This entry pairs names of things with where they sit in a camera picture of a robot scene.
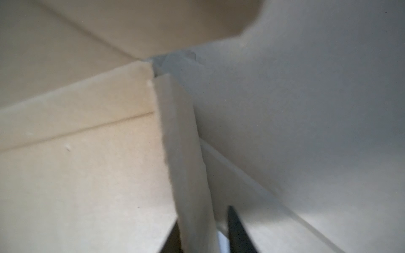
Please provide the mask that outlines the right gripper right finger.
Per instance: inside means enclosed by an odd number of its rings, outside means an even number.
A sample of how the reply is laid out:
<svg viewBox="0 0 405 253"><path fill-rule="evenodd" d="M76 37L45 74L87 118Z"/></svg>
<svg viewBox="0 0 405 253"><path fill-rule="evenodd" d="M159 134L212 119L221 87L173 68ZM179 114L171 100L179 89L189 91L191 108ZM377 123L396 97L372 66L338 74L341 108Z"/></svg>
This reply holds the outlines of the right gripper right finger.
<svg viewBox="0 0 405 253"><path fill-rule="evenodd" d="M228 206L227 224L231 253L258 253L233 206Z"/></svg>

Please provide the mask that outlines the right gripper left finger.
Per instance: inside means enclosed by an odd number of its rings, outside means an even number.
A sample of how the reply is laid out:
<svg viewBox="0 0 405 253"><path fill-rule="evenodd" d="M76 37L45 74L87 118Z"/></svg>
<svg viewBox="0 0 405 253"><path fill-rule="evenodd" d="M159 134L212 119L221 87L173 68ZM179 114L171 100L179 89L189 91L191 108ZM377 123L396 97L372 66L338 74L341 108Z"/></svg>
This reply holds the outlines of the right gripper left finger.
<svg viewBox="0 0 405 253"><path fill-rule="evenodd" d="M160 253L183 253L178 222L175 222Z"/></svg>

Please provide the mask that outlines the brown cardboard box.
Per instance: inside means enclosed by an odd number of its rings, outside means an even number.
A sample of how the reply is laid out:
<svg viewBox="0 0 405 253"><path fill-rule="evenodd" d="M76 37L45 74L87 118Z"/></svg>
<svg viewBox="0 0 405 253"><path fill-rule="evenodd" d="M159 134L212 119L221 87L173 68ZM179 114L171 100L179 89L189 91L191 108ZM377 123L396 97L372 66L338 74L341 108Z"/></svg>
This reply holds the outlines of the brown cardboard box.
<svg viewBox="0 0 405 253"><path fill-rule="evenodd" d="M2 1L1 252L405 250L404 1Z"/></svg>

